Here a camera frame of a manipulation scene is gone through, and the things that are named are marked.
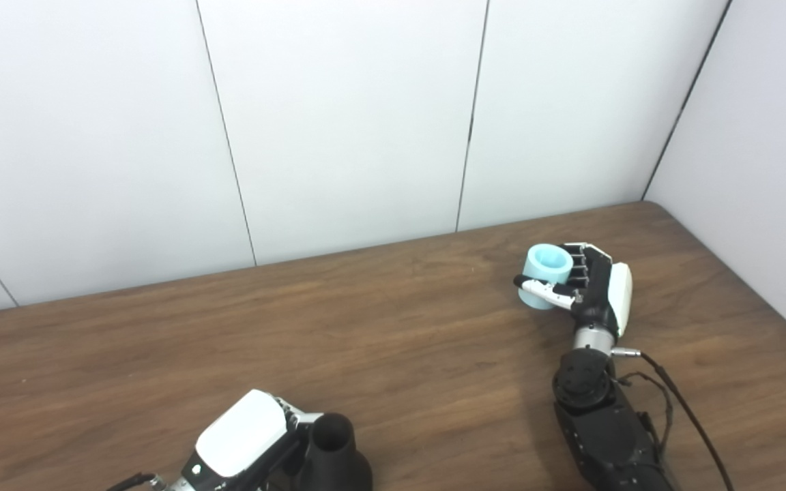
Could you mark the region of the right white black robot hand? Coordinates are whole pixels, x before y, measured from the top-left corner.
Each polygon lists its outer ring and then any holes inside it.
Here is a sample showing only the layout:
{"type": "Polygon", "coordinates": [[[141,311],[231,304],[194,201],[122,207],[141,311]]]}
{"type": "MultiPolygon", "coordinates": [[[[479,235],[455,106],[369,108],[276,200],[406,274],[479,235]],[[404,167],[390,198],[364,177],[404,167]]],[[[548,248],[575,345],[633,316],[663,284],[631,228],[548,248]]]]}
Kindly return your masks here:
{"type": "Polygon", "coordinates": [[[531,308],[565,310],[577,327],[601,327],[618,341],[628,326],[630,267],[592,243],[537,243],[512,283],[531,308]]]}

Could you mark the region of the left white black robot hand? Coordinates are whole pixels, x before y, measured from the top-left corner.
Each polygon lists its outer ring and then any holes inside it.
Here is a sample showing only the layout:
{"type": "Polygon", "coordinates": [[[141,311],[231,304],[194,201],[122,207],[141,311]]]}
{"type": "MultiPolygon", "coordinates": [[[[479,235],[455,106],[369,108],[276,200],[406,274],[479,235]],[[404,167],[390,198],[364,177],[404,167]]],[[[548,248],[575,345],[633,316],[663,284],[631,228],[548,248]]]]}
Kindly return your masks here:
{"type": "Polygon", "coordinates": [[[264,490],[282,473],[296,476],[308,453],[308,433],[321,413],[251,389],[202,431],[169,490],[264,490]]]}

